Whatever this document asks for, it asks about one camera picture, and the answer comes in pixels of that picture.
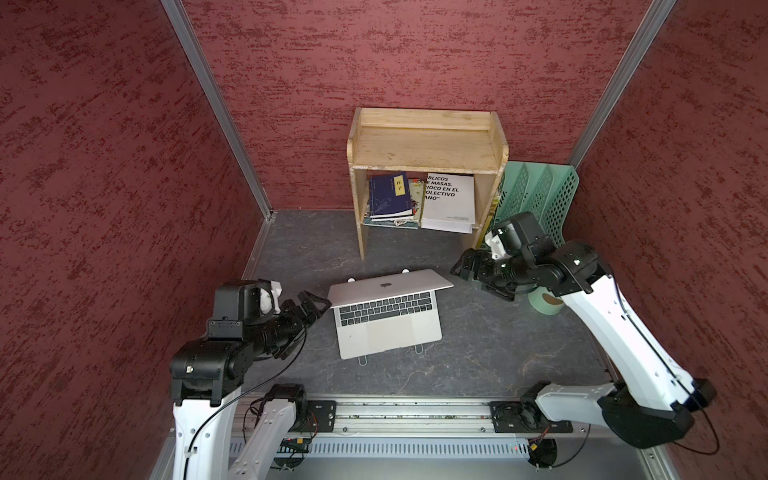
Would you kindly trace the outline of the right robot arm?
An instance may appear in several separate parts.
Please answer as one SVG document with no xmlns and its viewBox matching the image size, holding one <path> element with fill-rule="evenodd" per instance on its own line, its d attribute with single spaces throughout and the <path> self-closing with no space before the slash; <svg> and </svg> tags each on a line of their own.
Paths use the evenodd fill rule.
<svg viewBox="0 0 768 480">
<path fill-rule="evenodd" d="M 485 243 L 465 250 L 451 274 L 508 301 L 525 289 L 545 289 L 586 325 L 620 375 L 596 386 L 537 383 L 520 400 L 535 428 L 545 421 L 600 425 L 640 449 L 686 436 L 695 412 L 711 404 L 716 389 L 692 377 L 661 346 L 594 247 L 577 240 L 556 245 L 530 212 L 499 223 Z"/>
</svg>

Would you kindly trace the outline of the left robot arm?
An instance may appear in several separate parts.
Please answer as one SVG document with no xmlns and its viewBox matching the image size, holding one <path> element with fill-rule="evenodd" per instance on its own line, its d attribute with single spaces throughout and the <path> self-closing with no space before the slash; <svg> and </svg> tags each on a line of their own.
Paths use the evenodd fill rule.
<svg viewBox="0 0 768 480">
<path fill-rule="evenodd" d="M 305 388 L 269 378 L 253 433 L 235 460 L 228 457 L 237 405 L 248 393 L 243 387 L 248 370 L 264 360 L 296 361 L 309 328 L 332 307 L 306 290 L 285 301 L 281 292 L 278 282 L 268 280 L 219 286 L 205 334 L 173 356 L 173 478 L 263 479 L 286 435 L 308 422 Z"/>
</svg>

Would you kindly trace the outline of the green pencil cup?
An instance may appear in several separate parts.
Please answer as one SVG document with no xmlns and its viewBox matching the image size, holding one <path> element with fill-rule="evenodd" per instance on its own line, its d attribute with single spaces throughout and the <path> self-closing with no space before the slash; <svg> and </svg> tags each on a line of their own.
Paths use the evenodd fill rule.
<svg viewBox="0 0 768 480">
<path fill-rule="evenodd" d="M 538 287 L 530 292 L 528 301 L 534 310 L 547 316 L 556 315 L 565 307 L 565 303 L 559 297 L 544 287 Z"/>
</svg>

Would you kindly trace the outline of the silver laptop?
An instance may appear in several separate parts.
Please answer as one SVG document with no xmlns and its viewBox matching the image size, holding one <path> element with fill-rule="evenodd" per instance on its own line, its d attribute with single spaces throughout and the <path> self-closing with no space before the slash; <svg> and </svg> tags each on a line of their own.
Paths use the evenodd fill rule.
<svg viewBox="0 0 768 480">
<path fill-rule="evenodd" d="M 441 340 L 436 293 L 452 287 L 431 269 L 331 286 L 340 357 L 362 358 Z"/>
</svg>

